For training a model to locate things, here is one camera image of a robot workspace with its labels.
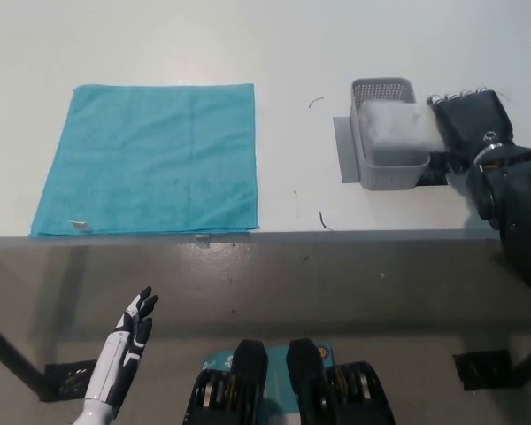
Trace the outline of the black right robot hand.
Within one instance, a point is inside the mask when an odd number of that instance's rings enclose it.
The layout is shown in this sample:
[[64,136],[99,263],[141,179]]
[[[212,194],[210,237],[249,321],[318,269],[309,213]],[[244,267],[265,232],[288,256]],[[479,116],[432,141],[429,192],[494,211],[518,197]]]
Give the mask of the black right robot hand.
[[427,105],[435,116],[451,170],[465,172],[491,144],[513,142],[513,127],[498,94],[480,88],[432,95]]

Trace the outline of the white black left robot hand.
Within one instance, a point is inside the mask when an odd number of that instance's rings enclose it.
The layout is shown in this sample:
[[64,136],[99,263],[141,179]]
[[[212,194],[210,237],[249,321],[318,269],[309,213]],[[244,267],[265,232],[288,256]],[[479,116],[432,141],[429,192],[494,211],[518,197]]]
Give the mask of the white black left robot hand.
[[120,408],[127,396],[152,330],[158,296],[147,286],[135,296],[107,336],[85,394],[86,400]]

